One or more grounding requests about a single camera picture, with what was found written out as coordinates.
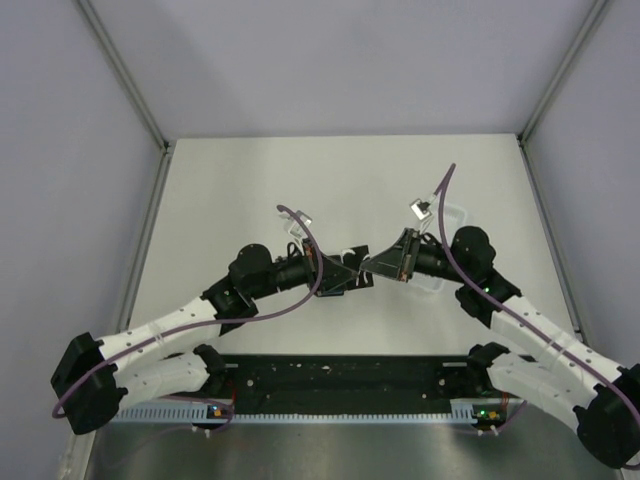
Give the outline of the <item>black leather card holder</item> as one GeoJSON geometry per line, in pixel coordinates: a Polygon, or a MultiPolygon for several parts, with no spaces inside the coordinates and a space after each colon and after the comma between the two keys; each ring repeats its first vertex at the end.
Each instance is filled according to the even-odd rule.
{"type": "Polygon", "coordinates": [[[323,273],[315,295],[337,297],[346,292],[373,288],[373,275],[361,269],[361,264],[369,258],[367,245],[343,249],[337,254],[322,253],[323,273]]]}

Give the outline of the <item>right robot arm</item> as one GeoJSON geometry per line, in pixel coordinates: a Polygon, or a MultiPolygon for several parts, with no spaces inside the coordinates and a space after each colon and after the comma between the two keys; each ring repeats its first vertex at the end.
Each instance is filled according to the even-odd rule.
{"type": "Polygon", "coordinates": [[[405,230],[388,249],[363,261],[364,272],[408,282],[415,274],[460,283],[460,307],[531,356],[489,343],[472,348],[466,380],[476,394],[512,394],[553,416],[600,463],[639,468],[639,368],[624,367],[536,308],[494,267],[496,251],[479,227],[457,230],[450,244],[405,230]]]}

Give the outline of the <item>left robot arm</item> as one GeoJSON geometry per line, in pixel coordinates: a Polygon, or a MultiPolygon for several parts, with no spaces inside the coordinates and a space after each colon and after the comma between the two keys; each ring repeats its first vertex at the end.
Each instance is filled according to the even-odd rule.
{"type": "Polygon", "coordinates": [[[227,374],[215,340],[258,318],[260,299],[302,286],[309,297],[361,287],[368,255],[367,246],[327,255],[308,239],[289,243],[278,258],[261,244],[243,247],[221,280],[177,310],[117,334],[75,336],[52,374],[53,418],[84,435],[142,402],[220,394],[227,374]]]}

